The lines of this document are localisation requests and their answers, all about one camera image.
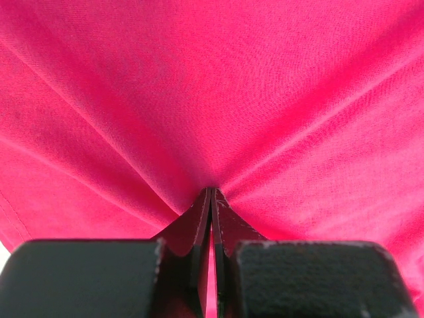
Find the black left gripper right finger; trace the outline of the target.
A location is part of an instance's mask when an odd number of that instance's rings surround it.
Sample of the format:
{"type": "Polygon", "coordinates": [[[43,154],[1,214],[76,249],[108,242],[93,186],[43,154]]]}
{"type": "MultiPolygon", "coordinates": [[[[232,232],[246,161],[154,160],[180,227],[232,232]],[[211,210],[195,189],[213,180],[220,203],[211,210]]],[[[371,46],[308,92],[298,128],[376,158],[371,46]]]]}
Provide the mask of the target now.
{"type": "Polygon", "coordinates": [[[266,240],[233,211],[221,190],[211,190],[211,220],[215,252],[217,316],[238,317],[237,272],[233,253],[241,241],[266,240]]]}

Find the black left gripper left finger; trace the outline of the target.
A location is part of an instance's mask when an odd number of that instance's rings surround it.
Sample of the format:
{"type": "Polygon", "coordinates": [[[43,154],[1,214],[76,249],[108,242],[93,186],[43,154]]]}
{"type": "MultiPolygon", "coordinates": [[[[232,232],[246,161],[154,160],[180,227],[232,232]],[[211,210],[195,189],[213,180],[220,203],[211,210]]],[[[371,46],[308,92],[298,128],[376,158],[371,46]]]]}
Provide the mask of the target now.
{"type": "Polygon", "coordinates": [[[152,317],[205,317],[211,229],[211,189],[201,190],[189,209],[155,238],[162,257],[152,317]]]}

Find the pink t shirt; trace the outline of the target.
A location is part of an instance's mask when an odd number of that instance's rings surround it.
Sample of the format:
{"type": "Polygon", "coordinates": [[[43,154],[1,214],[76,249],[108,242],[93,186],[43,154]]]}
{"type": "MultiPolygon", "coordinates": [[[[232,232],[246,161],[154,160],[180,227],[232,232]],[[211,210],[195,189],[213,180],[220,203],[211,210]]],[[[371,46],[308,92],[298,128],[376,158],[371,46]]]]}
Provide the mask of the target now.
{"type": "Polygon", "coordinates": [[[383,245],[422,311],[423,2],[1,2],[6,249],[148,238],[209,186],[383,245]]]}

